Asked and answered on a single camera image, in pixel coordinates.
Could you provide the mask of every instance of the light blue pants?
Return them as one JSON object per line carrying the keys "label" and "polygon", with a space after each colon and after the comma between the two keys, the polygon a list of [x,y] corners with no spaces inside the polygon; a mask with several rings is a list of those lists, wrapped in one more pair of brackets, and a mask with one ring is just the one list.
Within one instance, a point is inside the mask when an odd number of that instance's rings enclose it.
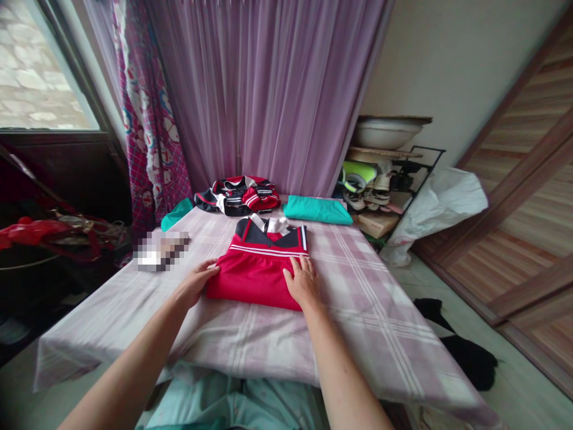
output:
{"label": "light blue pants", "polygon": [[328,429],[322,394],[307,384],[240,380],[217,371],[194,385],[175,379],[147,429]]}

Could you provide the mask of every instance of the tiled floor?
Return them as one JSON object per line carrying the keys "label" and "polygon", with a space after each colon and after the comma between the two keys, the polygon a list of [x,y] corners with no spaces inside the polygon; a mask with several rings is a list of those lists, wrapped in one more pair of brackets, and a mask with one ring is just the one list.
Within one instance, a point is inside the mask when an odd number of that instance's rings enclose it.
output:
{"label": "tiled floor", "polygon": [[[408,268],[391,271],[412,300],[431,297],[443,301],[442,315],[454,330],[500,360],[494,387],[482,395],[510,428],[573,428],[573,403],[424,263],[414,257]],[[35,357],[33,343],[0,370],[0,419],[3,423],[6,418],[11,420],[8,428],[55,429],[106,369],[100,366],[79,380],[32,394]],[[144,413],[140,423],[146,423],[151,414]]]}
{"label": "tiled floor", "polygon": [[443,301],[442,315],[457,334],[500,360],[495,385],[482,396],[511,429],[573,428],[571,400],[424,263],[414,256],[407,268],[390,271],[412,300],[428,297]]}

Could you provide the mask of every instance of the red and black jacket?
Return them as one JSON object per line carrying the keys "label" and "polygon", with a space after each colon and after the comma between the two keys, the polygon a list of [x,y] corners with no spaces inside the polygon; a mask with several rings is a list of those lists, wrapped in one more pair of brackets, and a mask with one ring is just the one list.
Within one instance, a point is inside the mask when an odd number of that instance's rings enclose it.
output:
{"label": "red and black jacket", "polygon": [[256,176],[235,176],[215,181],[207,191],[195,194],[195,205],[207,212],[246,216],[281,205],[275,184]]}

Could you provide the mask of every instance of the sliding wardrobe door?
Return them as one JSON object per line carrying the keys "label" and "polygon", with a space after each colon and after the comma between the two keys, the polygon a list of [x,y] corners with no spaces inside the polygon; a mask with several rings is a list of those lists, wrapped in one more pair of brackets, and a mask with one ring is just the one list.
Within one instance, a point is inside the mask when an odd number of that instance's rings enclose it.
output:
{"label": "sliding wardrobe door", "polygon": [[573,137],[443,259],[491,323],[573,281],[572,182]]}
{"label": "sliding wardrobe door", "polygon": [[510,318],[499,331],[573,398],[573,287]]}
{"label": "sliding wardrobe door", "polygon": [[568,138],[573,129],[573,6],[497,107],[457,168],[474,172],[489,208],[424,238],[415,250],[442,265],[458,246]]}

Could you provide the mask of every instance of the white plastic bag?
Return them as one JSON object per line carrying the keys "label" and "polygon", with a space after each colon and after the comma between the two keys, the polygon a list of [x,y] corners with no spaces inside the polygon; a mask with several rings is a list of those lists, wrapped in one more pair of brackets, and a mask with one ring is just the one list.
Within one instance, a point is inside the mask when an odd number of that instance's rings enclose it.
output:
{"label": "white plastic bag", "polygon": [[488,199],[475,174],[455,168],[434,172],[380,256],[390,266],[407,266],[412,259],[408,250],[416,239],[454,226],[487,207]]}

